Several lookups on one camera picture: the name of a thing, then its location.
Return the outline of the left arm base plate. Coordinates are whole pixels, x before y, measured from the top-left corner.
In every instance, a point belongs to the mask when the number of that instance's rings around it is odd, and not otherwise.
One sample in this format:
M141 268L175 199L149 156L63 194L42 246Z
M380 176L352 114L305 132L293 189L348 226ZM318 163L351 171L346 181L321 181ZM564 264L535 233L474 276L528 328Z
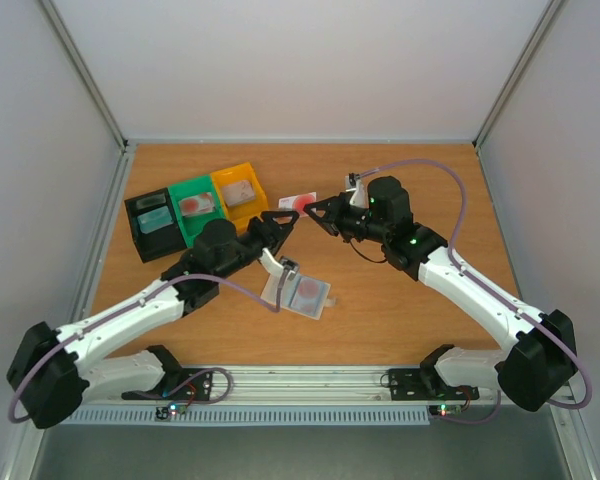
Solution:
M122 399L206 402L211 400L213 380L212 369L183 368L179 374L166 374L158 385L149 391L124 392Z

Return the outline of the red circle white card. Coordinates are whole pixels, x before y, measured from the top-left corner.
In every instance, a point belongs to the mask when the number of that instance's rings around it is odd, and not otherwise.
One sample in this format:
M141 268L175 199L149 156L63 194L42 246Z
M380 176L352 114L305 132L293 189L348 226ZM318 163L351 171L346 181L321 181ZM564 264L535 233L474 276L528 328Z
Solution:
M316 200L317 194L315 192L287 196L278 200L278 208L280 210L295 211L301 217L307 217L307 213L304 211L305 206Z

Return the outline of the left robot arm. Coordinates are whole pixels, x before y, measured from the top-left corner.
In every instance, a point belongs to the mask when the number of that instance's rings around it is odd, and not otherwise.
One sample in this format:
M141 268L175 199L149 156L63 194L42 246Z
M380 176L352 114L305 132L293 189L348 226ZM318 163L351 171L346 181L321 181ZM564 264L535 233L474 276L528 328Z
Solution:
M46 322L31 326L6 374L13 390L8 420L32 421L39 429L61 423L94 388L87 374L97 363L137 337L202 308L222 285L244 293L229 278L253 262L288 277L292 264L277 262L275 255L298 219L295 211L265 211L249 221L243 234L226 219L212 220L178 262L132 297L58 328Z

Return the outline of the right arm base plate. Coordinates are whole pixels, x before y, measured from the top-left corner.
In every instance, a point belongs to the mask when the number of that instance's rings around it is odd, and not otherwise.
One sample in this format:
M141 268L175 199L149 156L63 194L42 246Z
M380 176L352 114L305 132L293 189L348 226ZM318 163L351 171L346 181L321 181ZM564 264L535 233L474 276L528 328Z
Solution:
M389 389L393 401L465 401L478 400L476 387L429 387L419 368L390 368L381 377L381 385Z

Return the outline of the beige card holder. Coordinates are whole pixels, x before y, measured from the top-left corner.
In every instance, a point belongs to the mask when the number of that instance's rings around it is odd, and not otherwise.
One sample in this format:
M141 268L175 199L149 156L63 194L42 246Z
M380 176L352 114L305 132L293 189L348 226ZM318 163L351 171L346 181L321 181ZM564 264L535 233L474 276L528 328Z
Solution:
M295 314L319 320L323 310L335 305L330 297L331 285L302 274L286 279L281 291L280 308Z

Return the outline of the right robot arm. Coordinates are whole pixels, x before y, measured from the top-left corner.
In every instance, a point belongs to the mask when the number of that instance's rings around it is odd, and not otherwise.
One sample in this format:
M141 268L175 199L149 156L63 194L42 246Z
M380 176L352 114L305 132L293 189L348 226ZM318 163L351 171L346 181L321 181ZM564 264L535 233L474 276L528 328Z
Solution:
M498 390L535 412L576 374L570 318L525 304L457 256L441 235L414 220L396 178L357 184L303 210L332 236L378 243L389 265L446 297L495 340L495 350L445 344L429 354L420 378L432 397L454 387Z

